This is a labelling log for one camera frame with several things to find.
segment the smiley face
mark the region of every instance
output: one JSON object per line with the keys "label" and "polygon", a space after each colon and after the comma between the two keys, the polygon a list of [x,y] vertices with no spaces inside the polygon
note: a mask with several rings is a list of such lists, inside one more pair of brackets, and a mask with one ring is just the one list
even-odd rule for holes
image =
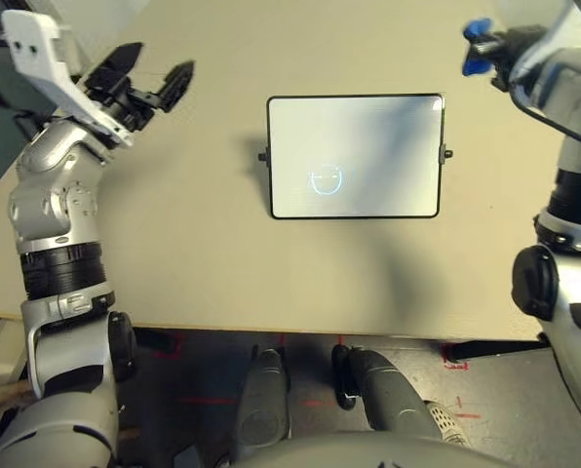
{"label": "smiley face", "polygon": [[309,174],[310,185],[319,195],[333,195],[344,182],[344,172],[334,164],[322,164],[319,170]]}

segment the table surface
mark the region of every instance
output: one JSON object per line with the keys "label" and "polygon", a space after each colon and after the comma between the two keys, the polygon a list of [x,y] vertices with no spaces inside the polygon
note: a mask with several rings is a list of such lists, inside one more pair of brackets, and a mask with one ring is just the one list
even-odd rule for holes
{"label": "table surface", "polygon": [[[510,298],[517,252],[553,187],[561,137],[489,77],[463,78],[462,25],[483,2],[155,0],[120,43],[156,89],[197,60],[191,89],[99,193],[103,261],[136,324],[437,338],[533,338]],[[454,150],[433,219],[275,220],[265,101],[274,95],[440,92]],[[0,180],[0,316],[24,299]]]}

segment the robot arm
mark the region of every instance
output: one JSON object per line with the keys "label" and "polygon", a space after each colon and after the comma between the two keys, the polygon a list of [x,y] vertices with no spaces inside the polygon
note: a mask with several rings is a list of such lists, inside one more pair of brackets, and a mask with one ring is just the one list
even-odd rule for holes
{"label": "robot arm", "polygon": [[115,50],[85,81],[70,79],[66,35],[53,19],[23,11],[2,17],[16,70],[65,113],[22,151],[9,218],[27,301],[21,305],[28,375],[38,403],[0,439],[0,467],[109,466],[117,453],[116,383],[132,374],[128,316],[100,261],[97,187],[110,150],[133,144],[161,108],[184,95],[193,62],[176,66],[158,93],[131,86],[140,44]]}
{"label": "robot arm", "polygon": [[548,30],[489,28],[480,20],[465,30],[464,74],[493,65],[492,84],[517,108],[566,134],[555,190],[535,218],[538,245],[514,263],[512,298],[539,320],[581,412],[581,2],[568,4]]}

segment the white wall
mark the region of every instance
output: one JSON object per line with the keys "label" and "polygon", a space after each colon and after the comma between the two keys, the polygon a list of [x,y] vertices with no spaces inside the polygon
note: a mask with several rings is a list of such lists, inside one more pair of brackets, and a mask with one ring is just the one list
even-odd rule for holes
{"label": "white wall", "polygon": [[81,51],[83,66],[101,60],[117,44],[122,30],[149,0],[29,0],[39,13],[68,24]]}

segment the gray floor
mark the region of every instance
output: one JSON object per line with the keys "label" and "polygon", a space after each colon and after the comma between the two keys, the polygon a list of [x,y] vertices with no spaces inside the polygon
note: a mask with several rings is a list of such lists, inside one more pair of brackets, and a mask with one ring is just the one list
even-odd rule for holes
{"label": "gray floor", "polygon": [[[286,344],[291,378],[292,435],[368,430],[362,409],[343,411],[331,390],[329,353],[337,336],[223,331],[177,331],[171,356],[141,352],[136,378],[122,385],[122,426],[138,427],[124,442],[124,461],[169,467],[195,444],[206,466],[224,455],[251,348]],[[346,336],[392,361],[420,395],[458,414],[473,446],[523,467],[581,467],[581,418],[562,385],[552,353],[529,351],[445,363],[437,343]]]}

